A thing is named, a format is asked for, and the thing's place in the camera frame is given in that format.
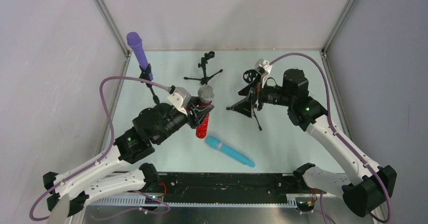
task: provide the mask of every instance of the microphone holder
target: microphone holder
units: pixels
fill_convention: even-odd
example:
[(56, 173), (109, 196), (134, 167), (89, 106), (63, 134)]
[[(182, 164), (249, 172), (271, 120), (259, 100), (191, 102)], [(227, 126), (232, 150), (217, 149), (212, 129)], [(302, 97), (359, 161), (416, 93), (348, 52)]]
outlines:
[(198, 64), (198, 68), (202, 68), (203, 71), (203, 77), (200, 79), (196, 79), (196, 78), (188, 78), (188, 77), (184, 77), (185, 80), (197, 80), (200, 81), (201, 85), (204, 84), (208, 84), (208, 81), (210, 79), (212, 79), (215, 75), (223, 72), (223, 69), (220, 69), (218, 72), (216, 72), (215, 74), (211, 75), (211, 76), (207, 76), (206, 75), (206, 65), (208, 64), (208, 60), (214, 58), (215, 53), (213, 51), (210, 51), (208, 53), (205, 53), (203, 57), (201, 57), (201, 62), (200, 64)]
[[(151, 81), (150, 80), (150, 73), (151, 73), (151, 65), (150, 64), (148, 64), (148, 66), (147, 66), (147, 68), (146, 68), (146, 70), (144, 70), (141, 66), (140, 66), (140, 69), (141, 69), (141, 74), (140, 74), (140, 79), (145, 79), (145, 80), (148, 80), (148, 81)], [(156, 105), (159, 105), (160, 104), (160, 101), (159, 101), (159, 97), (154, 93), (154, 90), (153, 90), (153, 85), (151, 85), (151, 84), (146, 84), (146, 86), (150, 89), (150, 92), (151, 92), (151, 95), (153, 95), (153, 101), (154, 101), (154, 103), (156, 104)]]

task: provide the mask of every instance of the microphone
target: microphone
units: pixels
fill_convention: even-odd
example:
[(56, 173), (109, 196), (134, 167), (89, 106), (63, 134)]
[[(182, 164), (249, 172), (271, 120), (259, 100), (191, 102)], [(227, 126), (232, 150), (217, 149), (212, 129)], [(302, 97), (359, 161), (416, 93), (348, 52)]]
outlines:
[[(198, 97), (201, 103), (199, 106), (211, 105), (212, 99), (214, 98), (214, 90), (209, 85), (202, 85), (198, 90)], [(206, 116), (203, 123), (196, 128), (196, 136), (200, 139), (205, 138), (206, 131), (208, 129), (209, 114)]]
[(153, 74), (151, 73), (151, 68), (149, 67), (146, 54), (143, 49), (143, 40), (138, 35), (137, 32), (132, 31), (126, 35), (126, 40), (128, 42), (128, 46), (134, 51), (135, 56), (137, 57), (137, 61), (140, 65), (142, 71), (146, 71), (149, 68), (148, 78), (147, 80), (153, 80)]
[(213, 136), (208, 136), (205, 139), (205, 142), (208, 144), (208, 146), (214, 149), (217, 149), (220, 152), (223, 152), (229, 157), (234, 158), (235, 160), (240, 161), (241, 163), (248, 165), (250, 167), (255, 167), (255, 163), (251, 161), (247, 156), (229, 147), (228, 145), (220, 141), (218, 138)]

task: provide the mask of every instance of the white bracket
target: white bracket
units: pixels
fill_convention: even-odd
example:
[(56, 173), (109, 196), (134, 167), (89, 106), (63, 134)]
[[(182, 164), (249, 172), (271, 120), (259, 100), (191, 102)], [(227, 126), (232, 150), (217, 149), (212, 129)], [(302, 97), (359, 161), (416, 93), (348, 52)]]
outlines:
[(185, 107), (189, 103), (192, 95), (183, 87), (176, 87), (174, 92), (168, 96), (168, 100), (171, 104), (181, 113), (187, 116)]
[[(266, 82), (268, 81), (269, 75), (271, 74), (272, 66), (269, 65), (269, 61), (259, 59), (255, 64), (254, 68), (256, 71), (261, 74), (261, 87), (263, 88)], [(261, 73), (258, 69), (264, 69), (264, 73)]]
[(308, 169), (303, 174), (303, 179), (307, 186), (326, 191), (339, 198), (343, 195), (342, 186), (351, 183), (346, 174), (335, 174), (316, 166)]
[[(352, 141), (349, 139), (336, 124), (333, 123), (336, 132), (339, 132), (343, 138), (372, 166), (377, 169), (379, 164), (365, 155)], [(321, 116), (316, 119), (314, 124), (309, 124), (306, 132), (315, 138), (329, 152), (329, 154), (337, 161), (337, 163), (345, 171), (348, 179), (356, 186), (363, 181), (362, 177), (371, 176), (371, 172), (363, 165), (363, 163), (355, 156), (351, 150), (343, 144), (343, 142), (333, 134), (327, 121), (327, 116)]]
[[(88, 160), (84, 164), (71, 171), (57, 175), (56, 180), (53, 183), (57, 184), (61, 182), (64, 178), (72, 175), (83, 167), (95, 162), (98, 158), (101, 157), (103, 153), (104, 152), (98, 154), (94, 158)], [(71, 178), (69, 181), (66, 181), (65, 183), (61, 184), (55, 189), (55, 191), (60, 194), (60, 198), (65, 194), (69, 194), (70, 199), (76, 198), (85, 188), (87, 188), (95, 181), (111, 174), (112, 172), (122, 167), (129, 167), (132, 165), (124, 160), (119, 160), (120, 155), (121, 154), (119, 152), (118, 147), (113, 146), (107, 156), (104, 157), (103, 160), (98, 162), (98, 164), (82, 172), (81, 174)]]
[(111, 195), (120, 194), (131, 190), (140, 190), (144, 187), (143, 171), (137, 169), (122, 175), (116, 175), (97, 181), (85, 189), (85, 194), (89, 198), (85, 201), (85, 206), (99, 199)]

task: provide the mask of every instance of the black tripod stand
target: black tripod stand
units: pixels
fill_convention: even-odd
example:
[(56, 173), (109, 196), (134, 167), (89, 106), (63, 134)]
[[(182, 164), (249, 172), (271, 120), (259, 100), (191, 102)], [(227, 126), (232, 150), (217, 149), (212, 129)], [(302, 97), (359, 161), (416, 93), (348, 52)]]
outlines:
[(208, 60), (210, 60), (210, 59), (212, 59), (212, 58), (214, 58), (214, 52), (213, 51), (210, 51), (210, 52), (208, 52), (208, 53), (205, 53), (204, 54), (204, 57), (202, 57), (201, 58), (201, 62), (200, 62), (200, 64), (198, 64), (198, 68), (202, 68), (202, 71), (203, 71), (203, 77), (202, 78), (200, 78), (200, 79), (196, 79), (196, 78), (187, 78), (187, 77), (184, 77), (184, 79), (190, 79), (190, 80), (198, 80), (198, 81), (201, 81), (201, 84), (202, 85), (204, 85), (204, 84), (208, 84), (208, 81), (210, 80), (210, 79), (212, 79), (215, 75), (217, 75), (217, 74), (219, 74), (219, 73), (221, 73), (221, 72), (223, 72), (223, 69), (220, 69), (217, 73), (215, 73), (215, 74), (213, 74), (213, 75), (211, 75), (211, 76), (209, 76), (209, 77), (207, 77), (206, 76), (206, 65), (208, 64)]

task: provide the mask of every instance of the cable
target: cable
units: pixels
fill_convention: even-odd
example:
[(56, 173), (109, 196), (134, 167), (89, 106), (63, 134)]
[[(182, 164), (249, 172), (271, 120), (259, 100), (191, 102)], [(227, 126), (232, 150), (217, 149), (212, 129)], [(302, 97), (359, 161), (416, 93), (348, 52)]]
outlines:
[(161, 200), (158, 200), (158, 199), (152, 198), (152, 197), (150, 197), (150, 196), (148, 196), (148, 195), (146, 195), (146, 194), (144, 194), (144, 193), (142, 193), (142, 192), (140, 192), (140, 191), (138, 191), (138, 190), (134, 190), (134, 192), (136, 192), (136, 193), (138, 193), (138, 194), (140, 194), (140, 195), (142, 195), (142, 196), (146, 197), (147, 199), (154, 200), (154, 201), (158, 202), (159, 204), (164, 205), (164, 206), (167, 208), (167, 210), (164, 210), (164, 211), (152, 211), (152, 210), (144, 209), (144, 208), (142, 208), (142, 207), (133, 207), (133, 208), (129, 208), (129, 209), (123, 210), (123, 211), (121, 211), (121, 212), (119, 212), (119, 213), (116, 213), (116, 214), (114, 214), (114, 215), (112, 215), (112, 216), (109, 216), (109, 217), (102, 217), (102, 218), (98, 218), (98, 217), (94, 217), (94, 216), (91, 214), (91, 218), (92, 218), (92, 219), (94, 219), (94, 220), (110, 220), (110, 219), (113, 219), (113, 218), (115, 218), (115, 217), (117, 217), (117, 216), (119, 216), (119, 215), (123, 214), (123, 213), (126, 213), (126, 212), (128, 212), (128, 211), (132, 211), (132, 210), (140, 210), (140, 211), (141, 211), (141, 210), (144, 210), (144, 213), (152, 213), (152, 214), (165, 214), (165, 213), (167, 213), (168, 211), (170, 211), (170, 210), (171, 210), (171, 207), (170, 207), (168, 204), (166, 204), (165, 202), (161, 201)]
[(324, 222), (327, 224), (327, 215), (324, 212), (323, 194), (324, 192), (321, 191), (321, 195), (319, 196), (319, 205), (321, 206), (321, 215), (323, 215)]
[(387, 202), (387, 206), (388, 206), (388, 216), (387, 216), (387, 218), (386, 218), (386, 220), (381, 220), (381, 219), (379, 219), (377, 216), (375, 216), (375, 215), (373, 215), (372, 213), (370, 213), (370, 215), (375, 219), (375, 220), (377, 220), (377, 221), (379, 221), (379, 222), (381, 222), (381, 223), (387, 223), (387, 222), (389, 222), (390, 220), (391, 220), (391, 216), (392, 216), (392, 209), (391, 209), (391, 199), (390, 199), (390, 197), (389, 197), (389, 193), (388, 193), (388, 191), (387, 191), (387, 188), (385, 187), (385, 184), (384, 184), (384, 182), (382, 182), (382, 180), (381, 180), (381, 178), (379, 177), (379, 175), (378, 175), (378, 173), (376, 173), (376, 171), (374, 171), (374, 169), (370, 166), (370, 164), (368, 164), (367, 163), (367, 161), (364, 159), (364, 157), (362, 157), (358, 152), (357, 152), (357, 150), (355, 150), (355, 148), (353, 148), (352, 147), (352, 145), (336, 130), (336, 128), (334, 127), (334, 124), (333, 124), (333, 120), (332, 120), (332, 116), (331, 116), (331, 111), (330, 111), (330, 93), (329, 93), (329, 87), (328, 87), (328, 84), (327, 84), (327, 78), (326, 78), (326, 76), (325, 76), (325, 74), (324, 74), (324, 72), (323, 72), (323, 70), (322, 70), (322, 68), (321, 68), (321, 66), (313, 59), (313, 58), (311, 58), (310, 56), (308, 56), (308, 55), (305, 55), (305, 54), (303, 54), (303, 53), (299, 53), (299, 52), (291, 52), (291, 53), (287, 53), (287, 54), (284, 54), (284, 55), (282, 55), (282, 56), (280, 56), (280, 57), (278, 57), (277, 59), (275, 59), (275, 60), (273, 60), (269, 65), (273, 65), (274, 63), (276, 63), (276, 62), (278, 62), (279, 60), (281, 60), (281, 59), (283, 59), (283, 58), (285, 58), (285, 57), (288, 57), (288, 56), (292, 56), (292, 55), (295, 55), (295, 56), (301, 56), (301, 57), (304, 57), (304, 58), (307, 58), (307, 59), (309, 59), (311, 62), (313, 62), (313, 64), (315, 64), (315, 66), (318, 68), (318, 70), (319, 70), (319, 72), (321, 73), (321, 76), (323, 77), (323, 81), (324, 81), (324, 86), (325, 86), (325, 88), (326, 88), (326, 95), (327, 95), (327, 121), (328, 121), (328, 123), (329, 123), (329, 126), (330, 126), (330, 128), (332, 129), (332, 131), (333, 131), (333, 134), (335, 135), (335, 136), (337, 136), (341, 141), (342, 141), (342, 143), (343, 144), (345, 144), (345, 146), (355, 155), (355, 156), (357, 156), (357, 158), (367, 167), (367, 169), (370, 171), (370, 173), (372, 174), (372, 175), (374, 175), (374, 177), (376, 178), (376, 180), (379, 182), (379, 184), (380, 184), (380, 186), (381, 186), (381, 188), (382, 188), (382, 191), (383, 191), (383, 193), (384, 193), (384, 195), (385, 195), (385, 199), (386, 199), (386, 202)]
[(164, 194), (161, 197), (164, 197), (167, 194), (167, 186), (164, 182), (161, 182), (159, 185), (162, 185), (164, 187)]
[(318, 196), (316, 195), (316, 191), (315, 191), (315, 189), (314, 188), (311, 188), (310, 189), (310, 191), (311, 191), (311, 193), (313, 192), (313, 194), (312, 194), (312, 201), (313, 202), (316, 202), (317, 200), (318, 200)]
[(79, 175), (79, 174), (81, 174), (81, 173), (83, 173), (83, 172), (85, 172), (86, 170), (88, 170), (88, 169), (90, 169), (91, 167), (93, 167), (93, 166), (95, 166), (95, 163), (96, 162), (100, 162), (105, 156), (107, 156), (107, 154), (110, 152), (110, 150), (112, 149), (112, 147), (113, 147), (113, 144), (114, 144), (114, 141), (115, 141), (115, 131), (114, 131), (114, 129), (113, 129), (113, 121), (112, 121), (112, 117), (110, 116), (110, 113), (109, 113), (109, 109), (108, 109), (108, 107), (107, 107), (107, 103), (105, 102), (105, 98), (104, 98), (104, 93), (103, 93), (103, 91), (102, 91), (102, 88), (103, 88), (103, 86), (104, 86), (104, 84), (107, 82), (107, 81), (110, 81), (110, 80), (113, 80), (113, 79), (122, 79), (122, 80), (133, 80), (133, 81), (139, 81), (139, 82), (143, 82), (143, 83), (146, 83), (146, 84), (151, 84), (151, 85), (153, 85), (153, 86), (156, 86), (156, 87), (158, 87), (158, 88), (161, 88), (161, 89), (163, 89), (163, 90), (165, 90), (165, 91), (167, 91), (167, 92), (169, 92), (170, 91), (170, 87), (167, 87), (167, 86), (164, 86), (164, 85), (162, 85), (162, 84), (157, 84), (157, 83), (154, 83), (154, 82), (151, 82), (151, 81), (148, 81), (148, 80), (145, 80), (145, 79), (140, 79), (140, 78), (134, 78), (134, 77), (127, 77), (127, 76), (111, 76), (111, 77), (107, 77), (107, 78), (105, 78), (102, 82), (101, 82), (101, 84), (99, 85), (99, 94), (100, 94), (100, 96), (101, 96), (101, 102), (102, 102), (102, 107), (104, 108), (104, 112), (105, 112), (105, 114), (106, 114), (106, 116), (107, 116), (107, 121), (109, 122), (109, 126), (110, 126), (110, 133), (111, 133), (111, 139), (110, 139), (110, 144), (109, 144), (109, 146), (108, 146), (108, 148), (107, 148), (107, 150), (104, 152), (104, 154), (102, 154), (101, 155), (101, 157), (99, 157), (95, 162), (92, 162), (92, 163), (90, 163), (90, 164), (88, 164), (87, 166), (85, 166), (85, 167), (83, 167), (82, 169), (80, 169), (80, 170), (78, 170), (78, 171), (76, 171), (75, 173), (73, 173), (73, 174), (71, 174), (70, 176), (68, 176), (68, 177), (66, 177), (66, 178), (64, 178), (64, 179), (62, 179), (60, 182), (58, 182), (56, 185), (54, 185), (54, 186), (52, 186), (51, 188), (49, 188), (48, 190), (46, 190), (35, 202), (34, 202), (34, 204), (32, 205), (32, 207), (31, 207), (31, 209), (30, 209), (30, 219), (31, 220), (33, 220), (33, 221), (41, 221), (41, 220), (47, 220), (48, 218), (49, 218), (49, 216), (45, 216), (45, 217), (41, 217), (41, 218), (38, 218), (38, 217), (35, 217), (34, 216), (34, 210), (36, 209), (36, 206), (39, 204), (39, 202), (46, 196), (46, 195), (48, 195), (51, 191), (53, 191), (54, 189), (56, 189), (61, 183), (65, 183), (65, 182), (67, 182), (68, 180), (70, 180), (70, 179), (72, 179), (72, 178), (74, 178), (75, 176), (77, 176), (77, 175)]
[(277, 85), (278, 85), (278, 84), (277, 84), (277, 81), (276, 81), (274, 78), (272, 78), (272, 77), (269, 77), (269, 78), (267, 78), (267, 79), (266, 79), (266, 84), (268, 83), (268, 80), (269, 80), (269, 79), (273, 79), (273, 80), (274, 80), (274, 82), (275, 82), (275, 86), (277, 86)]
[(326, 217), (327, 219), (329, 219), (333, 224), (336, 224), (336, 222), (333, 220), (333, 218), (332, 218), (331, 216), (329, 216), (328, 214), (326, 214), (326, 213), (324, 213), (324, 212), (322, 212), (322, 211), (314, 210), (314, 211), (313, 211), (313, 213), (321, 214), (321, 215), (323, 215), (323, 217), (324, 217), (324, 215), (325, 215), (325, 217)]

